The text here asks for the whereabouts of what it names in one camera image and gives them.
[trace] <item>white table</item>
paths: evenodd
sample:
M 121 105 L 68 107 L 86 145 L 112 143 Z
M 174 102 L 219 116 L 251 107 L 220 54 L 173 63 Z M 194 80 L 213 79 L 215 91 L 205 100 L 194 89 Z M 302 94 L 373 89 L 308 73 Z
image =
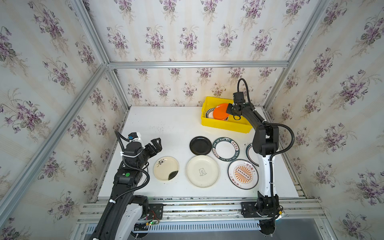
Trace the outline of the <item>white table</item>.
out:
M 211 142 L 214 142 L 219 137 L 229 137 L 237 142 L 240 147 L 238 159 L 247 159 L 245 156 L 245 148 L 248 143 L 252 142 L 255 134 L 253 129 L 249 133 L 244 134 L 202 126 L 200 119 L 201 109 L 201 107 L 140 106 L 133 106 L 131 108 L 121 134 L 127 137 L 131 132 L 140 132 L 144 144 L 160 137 L 163 148 L 160 153 L 149 159 L 148 172 L 151 179 L 148 185 L 135 191 L 134 194 L 163 198 L 257 197 L 259 183 L 250 190 L 243 190 L 234 186 L 227 174 L 229 162 L 224 162 L 216 158 L 212 151 L 208 156 L 212 157 L 220 168 L 220 177 L 217 182 L 211 187 L 199 188 L 188 181 L 185 175 L 185 167 L 187 162 L 195 156 L 189 149 L 189 142 L 192 138 L 205 136 L 210 139 Z M 261 108 L 257 108 L 257 112 L 265 117 Z M 120 151 L 121 149 L 118 145 L 100 189 L 99 199 L 107 199 L 111 195 L 114 176 L 122 161 Z M 179 162 L 178 174 L 172 180 L 166 182 L 157 180 L 153 174 L 155 162 L 164 156 L 172 156 Z M 143 181 L 144 177 L 141 179 L 139 185 L 141 185 Z M 296 188 L 280 155 L 277 155 L 275 158 L 275 182 L 277 194 L 280 198 L 298 197 Z

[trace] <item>black hose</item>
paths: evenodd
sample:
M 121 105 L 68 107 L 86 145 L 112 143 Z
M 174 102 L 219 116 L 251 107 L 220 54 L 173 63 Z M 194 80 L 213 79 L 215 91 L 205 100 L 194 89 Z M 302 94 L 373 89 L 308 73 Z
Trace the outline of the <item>black hose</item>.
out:
M 121 138 L 120 138 L 120 136 L 122 137 L 122 135 L 121 135 L 117 130 L 115 130 L 115 134 L 116 134 L 116 137 L 117 137 L 117 139 L 118 139 L 118 141 L 119 141 L 121 150 L 124 151 L 125 148 L 124 148 L 124 145 L 123 145 L 123 143 L 122 143 L 122 141 L 121 141 Z M 134 170 L 137 170 L 137 171 L 140 171 L 140 172 L 144 173 L 144 174 L 146 175 L 147 179 L 146 179 L 146 181 L 145 181 L 142 185 L 140 185 L 140 186 L 138 186 L 138 187 L 134 187 L 134 188 L 132 188 L 132 189 L 129 189 L 129 190 L 123 192 L 122 194 L 118 195 L 116 198 L 113 199 L 115 202 L 116 202 L 120 197 L 124 196 L 125 194 L 130 193 L 130 192 L 133 192 L 133 191 L 136 191 L 136 190 L 139 190 L 139 189 L 145 187 L 145 186 L 148 184 L 148 182 L 149 182 L 149 174 L 148 174 L 148 172 L 146 172 L 146 171 L 144 171 L 144 170 L 142 170 L 142 169 L 140 169 L 140 168 L 137 168 L 137 167 L 133 167 L 133 166 L 131 166 L 131 165 L 128 165 L 128 163 L 127 163 L 126 160 L 125 160 L 125 156 L 122 157 L 122 160 L 123 160 L 124 164 L 125 164 L 127 167 L 129 167 L 129 168 L 131 168 L 131 169 L 134 169 Z M 107 204 L 107 206 L 106 206 L 106 208 L 105 208 L 105 210 L 104 210 L 104 212 L 103 212 L 103 215 L 102 215 L 101 218 L 100 218 L 100 221 L 99 221 L 99 224 L 98 224 L 98 227 L 97 227 L 97 230 L 96 230 L 96 239 L 100 239 L 101 232 L 103 231 L 105 222 L 107 221 L 108 215 L 109 215 L 109 213 L 111 212 L 113 205 L 114 205 L 114 203 L 112 203 L 112 202 L 108 202 L 108 204 Z
M 240 78 L 239 81 L 237 82 L 237 91 L 239 92 L 239 87 L 240 87 L 240 81 L 243 81 L 244 82 L 244 85 L 245 85 L 245 89 L 247 90 L 247 99 L 248 99 L 248 102 L 251 103 L 251 100 L 249 98 L 249 90 L 248 90 L 248 85 L 247 85 L 247 82 L 245 81 L 244 78 Z
M 284 153 L 286 151 L 288 151 L 292 146 L 293 146 L 293 143 L 295 142 L 295 134 L 293 133 L 292 129 L 290 127 L 288 127 L 287 125 L 284 125 L 284 124 L 281 124 L 281 123 L 272 123 L 272 122 L 263 122 L 265 124 L 268 124 L 268 125 L 271 125 L 271 126 L 279 126 L 279 127 L 284 127 L 288 130 L 288 132 L 291 134 L 291 142 L 289 143 L 288 147 L 284 148 L 283 150 L 281 151 L 277 151 L 275 153 L 272 153 L 270 158 L 269 158 L 269 169 L 270 169 L 270 175 L 271 175 L 271 197 L 272 197 L 272 203 L 273 203 L 273 216 L 272 216 L 272 222 L 273 222 L 273 225 L 275 225 L 275 217 L 276 217 L 276 202 L 275 202 L 275 198 L 273 196 L 273 166 L 272 166 L 272 159 L 274 156 L 276 156 L 277 154 L 281 154 L 281 153 Z

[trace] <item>yellow bin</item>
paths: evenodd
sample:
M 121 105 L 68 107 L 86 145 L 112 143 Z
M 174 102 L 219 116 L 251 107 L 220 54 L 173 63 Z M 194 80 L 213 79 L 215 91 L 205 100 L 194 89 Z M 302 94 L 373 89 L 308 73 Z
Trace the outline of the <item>yellow bin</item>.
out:
M 224 99 L 224 98 L 214 98 L 214 97 L 206 97 L 205 102 L 203 104 L 203 108 L 201 110 L 201 124 L 203 126 L 221 128 L 225 130 L 235 131 L 235 132 L 243 132 L 249 133 L 252 129 L 251 124 L 244 117 L 241 117 L 240 120 L 233 119 L 232 115 L 229 115 L 228 121 L 216 120 L 211 118 L 206 118 L 205 113 L 210 108 L 215 108 L 222 103 L 232 103 L 232 99 Z

